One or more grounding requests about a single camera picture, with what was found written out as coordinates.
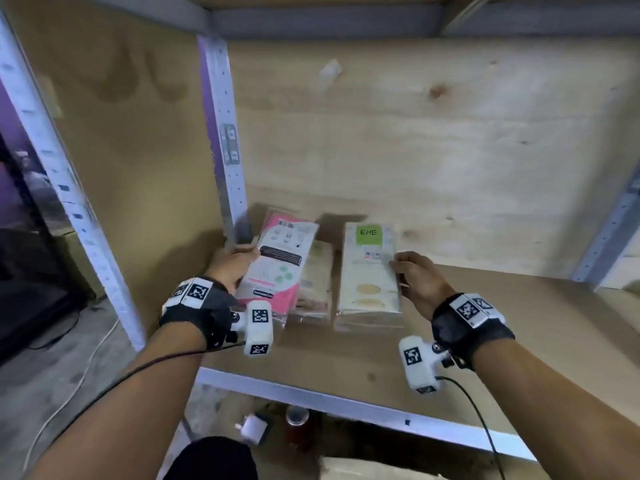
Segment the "person's right forearm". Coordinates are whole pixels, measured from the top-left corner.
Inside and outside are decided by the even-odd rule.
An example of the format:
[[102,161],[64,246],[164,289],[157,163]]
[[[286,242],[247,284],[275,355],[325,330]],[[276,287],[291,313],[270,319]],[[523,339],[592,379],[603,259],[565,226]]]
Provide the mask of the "person's right forearm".
[[640,426],[517,341],[481,345],[472,364],[552,480],[640,480]]

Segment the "black right wristband with markers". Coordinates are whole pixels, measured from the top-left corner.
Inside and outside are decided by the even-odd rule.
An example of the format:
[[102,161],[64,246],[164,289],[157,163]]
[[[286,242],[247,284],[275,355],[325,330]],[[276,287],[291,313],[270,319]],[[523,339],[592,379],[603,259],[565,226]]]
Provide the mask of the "black right wristband with markers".
[[431,319],[436,343],[460,369],[474,370],[479,347],[494,340],[515,339],[505,317],[476,293],[455,293],[436,307]]

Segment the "person's left forearm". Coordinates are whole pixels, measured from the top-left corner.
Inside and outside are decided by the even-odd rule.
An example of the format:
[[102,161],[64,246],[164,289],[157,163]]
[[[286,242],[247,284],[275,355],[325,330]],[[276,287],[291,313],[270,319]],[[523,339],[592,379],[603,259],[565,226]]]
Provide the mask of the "person's left forearm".
[[140,371],[92,405],[26,480],[156,480],[185,412],[203,355]]

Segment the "person's black trousers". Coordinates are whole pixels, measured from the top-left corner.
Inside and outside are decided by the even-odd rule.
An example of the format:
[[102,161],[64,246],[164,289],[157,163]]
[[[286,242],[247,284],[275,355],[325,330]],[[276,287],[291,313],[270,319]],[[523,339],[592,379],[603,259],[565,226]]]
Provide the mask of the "person's black trousers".
[[188,444],[163,480],[259,480],[249,446],[224,436]]

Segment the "black cabinet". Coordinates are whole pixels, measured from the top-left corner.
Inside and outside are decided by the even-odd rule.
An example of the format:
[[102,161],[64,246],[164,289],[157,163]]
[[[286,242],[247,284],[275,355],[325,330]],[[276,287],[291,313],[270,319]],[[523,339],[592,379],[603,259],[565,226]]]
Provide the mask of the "black cabinet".
[[0,366],[100,297],[88,265],[32,145],[0,134]]

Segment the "pink and white packet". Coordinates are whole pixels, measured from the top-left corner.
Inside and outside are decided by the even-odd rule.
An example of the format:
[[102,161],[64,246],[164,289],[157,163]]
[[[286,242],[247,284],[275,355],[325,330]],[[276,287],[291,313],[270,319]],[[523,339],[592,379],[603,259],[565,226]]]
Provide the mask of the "pink and white packet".
[[295,309],[301,274],[318,229],[313,221],[268,211],[255,244],[260,256],[241,279],[236,300],[242,305],[268,302],[274,320],[284,327]]

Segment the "person's left hand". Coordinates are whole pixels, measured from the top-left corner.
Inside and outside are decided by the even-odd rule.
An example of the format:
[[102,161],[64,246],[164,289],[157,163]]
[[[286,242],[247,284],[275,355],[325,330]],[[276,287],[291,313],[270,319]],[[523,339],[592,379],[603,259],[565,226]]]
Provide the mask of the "person's left hand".
[[223,285],[226,290],[235,295],[237,286],[247,273],[249,267],[231,267],[227,264],[228,250],[232,248],[224,248],[217,250],[203,273],[203,277],[209,280],[215,280]]

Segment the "person's right hand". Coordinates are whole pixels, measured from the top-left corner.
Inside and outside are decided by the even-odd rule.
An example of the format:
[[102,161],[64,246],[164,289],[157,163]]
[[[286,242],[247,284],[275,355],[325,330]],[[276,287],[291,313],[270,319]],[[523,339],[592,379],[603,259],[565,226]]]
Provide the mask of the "person's right hand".
[[398,277],[402,295],[428,321],[432,321],[437,307],[457,294],[433,261],[417,252],[396,253],[390,266]]

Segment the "cream packet with green label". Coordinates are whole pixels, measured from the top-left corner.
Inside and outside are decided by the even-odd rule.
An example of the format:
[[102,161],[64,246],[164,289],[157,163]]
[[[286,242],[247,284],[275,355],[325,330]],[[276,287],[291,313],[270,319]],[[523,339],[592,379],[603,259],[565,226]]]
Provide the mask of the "cream packet with green label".
[[403,329],[401,293],[390,266],[396,254],[395,241],[390,225],[345,224],[335,331],[386,333]]

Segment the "grey metal shelving rack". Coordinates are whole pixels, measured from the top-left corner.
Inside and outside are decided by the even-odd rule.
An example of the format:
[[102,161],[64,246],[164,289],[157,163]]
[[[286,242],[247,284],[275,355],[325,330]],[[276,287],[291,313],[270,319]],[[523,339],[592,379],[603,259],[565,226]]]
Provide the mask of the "grey metal shelving rack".
[[0,0],[0,81],[132,346],[270,209],[390,224],[640,425],[640,0]]

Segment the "white power adapter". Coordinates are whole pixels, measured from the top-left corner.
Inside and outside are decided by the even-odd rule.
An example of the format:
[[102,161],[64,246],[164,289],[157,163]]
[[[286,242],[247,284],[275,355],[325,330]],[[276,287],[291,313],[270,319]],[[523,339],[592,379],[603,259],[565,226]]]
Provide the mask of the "white power adapter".
[[240,439],[245,444],[260,445],[262,444],[270,430],[270,423],[257,414],[249,414],[244,420],[234,425]]

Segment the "clear cream packet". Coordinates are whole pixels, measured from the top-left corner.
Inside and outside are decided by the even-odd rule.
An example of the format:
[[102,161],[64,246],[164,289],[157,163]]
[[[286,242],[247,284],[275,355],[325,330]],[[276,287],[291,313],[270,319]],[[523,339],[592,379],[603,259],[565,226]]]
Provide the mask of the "clear cream packet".
[[332,272],[335,252],[328,242],[314,240],[303,267],[295,306],[289,318],[329,325],[332,320]]

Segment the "black wristband with markers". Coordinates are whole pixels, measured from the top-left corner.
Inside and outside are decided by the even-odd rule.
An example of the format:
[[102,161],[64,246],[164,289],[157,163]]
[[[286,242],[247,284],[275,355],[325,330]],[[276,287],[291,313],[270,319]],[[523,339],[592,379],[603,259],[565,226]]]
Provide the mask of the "black wristband with markers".
[[494,340],[515,339],[505,317],[476,293],[455,293],[436,307],[431,319],[436,343],[460,369],[474,370],[479,347]]
[[231,332],[238,301],[217,280],[197,276],[181,282],[164,303],[159,326],[188,322],[203,334],[208,350],[221,347]]

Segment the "white label sticker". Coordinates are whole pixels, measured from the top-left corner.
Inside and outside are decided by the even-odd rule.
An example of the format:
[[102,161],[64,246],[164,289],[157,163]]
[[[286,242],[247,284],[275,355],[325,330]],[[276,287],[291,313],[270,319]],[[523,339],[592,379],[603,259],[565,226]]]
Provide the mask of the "white label sticker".
[[229,123],[220,124],[220,144],[224,165],[237,166],[241,163],[236,126]]

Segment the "red lidded jar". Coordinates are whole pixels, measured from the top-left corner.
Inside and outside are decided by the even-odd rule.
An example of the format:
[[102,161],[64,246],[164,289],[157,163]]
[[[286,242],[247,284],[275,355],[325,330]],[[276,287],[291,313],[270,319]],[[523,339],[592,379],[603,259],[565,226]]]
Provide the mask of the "red lidded jar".
[[306,449],[309,443],[310,411],[296,405],[288,405],[285,411],[287,442],[297,449]]

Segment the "black left wristband with markers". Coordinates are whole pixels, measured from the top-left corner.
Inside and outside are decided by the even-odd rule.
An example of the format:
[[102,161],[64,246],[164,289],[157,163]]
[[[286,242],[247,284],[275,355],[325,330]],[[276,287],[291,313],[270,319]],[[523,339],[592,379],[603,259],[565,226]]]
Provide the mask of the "black left wristband with markers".
[[217,280],[197,276],[181,282],[164,303],[159,326],[188,322],[203,334],[208,350],[221,347],[231,332],[238,301]]

